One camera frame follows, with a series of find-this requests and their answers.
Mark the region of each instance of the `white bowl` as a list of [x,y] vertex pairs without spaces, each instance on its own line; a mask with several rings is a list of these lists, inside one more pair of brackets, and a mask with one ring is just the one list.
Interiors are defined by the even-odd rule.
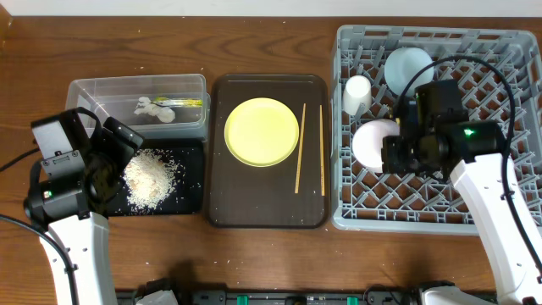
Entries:
[[[417,47],[404,47],[395,50],[388,56],[384,65],[386,84],[396,95],[400,96],[408,82],[425,66],[433,63],[433,59],[424,50]],[[416,87],[433,80],[434,69],[423,72],[406,92],[407,97],[414,96]]]
[[352,152],[357,161],[375,173],[382,173],[382,139],[398,136],[399,125],[389,119],[376,119],[363,124],[352,139]]

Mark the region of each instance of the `black cutting board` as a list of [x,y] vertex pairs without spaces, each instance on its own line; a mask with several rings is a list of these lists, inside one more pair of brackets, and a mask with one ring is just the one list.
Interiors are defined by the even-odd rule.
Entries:
[[162,161],[168,162],[173,158],[177,164],[185,168],[179,168],[175,173],[178,183],[166,199],[156,208],[135,210],[128,203],[128,186],[120,190],[116,197],[108,203],[108,216],[142,216],[142,215],[169,215],[169,214],[193,214],[202,207],[203,199],[203,176],[204,176],[204,152],[202,144],[193,140],[145,140],[141,149],[159,149],[166,151]]

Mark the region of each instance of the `white wall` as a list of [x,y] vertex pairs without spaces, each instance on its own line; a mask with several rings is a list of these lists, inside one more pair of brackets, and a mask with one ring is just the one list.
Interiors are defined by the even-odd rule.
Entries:
[[0,0],[0,3],[13,16],[542,17],[542,0]]

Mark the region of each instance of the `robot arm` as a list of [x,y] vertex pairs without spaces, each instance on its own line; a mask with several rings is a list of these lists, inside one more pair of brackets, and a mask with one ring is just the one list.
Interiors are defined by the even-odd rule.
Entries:
[[[519,235],[506,200],[501,198],[501,162],[500,153],[477,156],[469,164],[461,161],[451,172],[451,181],[467,204],[488,254],[499,304],[523,304],[529,297],[540,304],[539,271]],[[542,238],[523,200],[510,158],[507,173],[517,194],[514,204],[523,227],[542,256]]]
[[[109,268],[108,220],[98,213],[91,212],[87,219],[79,219],[76,215],[70,216],[49,224],[48,229],[47,235],[66,249],[75,267],[79,304],[116,304],[113,276]],[[48,243],[42,239],[40,242],[51,264],[58,305],[71,305],[64,264]]]
[[[78,112],[96,121],[89,139]],[[122,187],[120,176],[143,138],[116,119],[100,126],[93,113],[72,109],[32,123],[43,160],[30,171],[25,211],[69,257],[81,305],[116,304],[109,267],[107,202]],[[41,168],[48,180],[40,182]],[[72,304],[66,266],[40,239],[51,264],[58,304]]]
[[[420,86],[416,101],[400,102],[399,106],[400,135],[383,139],[384,172],[420,174],[441,170],[444,177],[451,177],[488,254],[499,303],[542,303],[541,270],[535,261],[542,257],[542,238],[523,200],[510,158],[506,176],[516,194],[511,204],[527,240],[520,234],[520,225],[503,196],[501,165],[506,140],[501,128],[494,121],[469,121],[454,80]],[[527,242],[533,245],[535,255],[528,250]],[[439,287],[424,292],[422,300],[425,304],[479,303],[461,295],[458,290]]]

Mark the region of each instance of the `wooden table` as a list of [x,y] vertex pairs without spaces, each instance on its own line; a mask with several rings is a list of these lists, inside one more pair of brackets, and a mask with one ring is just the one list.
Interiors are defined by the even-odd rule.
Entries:
[[[45,18],[17,17],[0,55],[0,164],[33,148],[30,122],[64,109],[72,80],[201,73],[210,91],[226,73],[320,75],[341,25],[523,29],[542,19],[442,18]],[[26,219],[32,156],[0,174],[0,213]],[[451,280],[492,291],[477,237],[317,230],[218,230],[201,215],[112,218],[115,286],[174,277],[186,288],[361,291]],[[38,238],[0,224],[0,303],[53,304],[53,278]]]

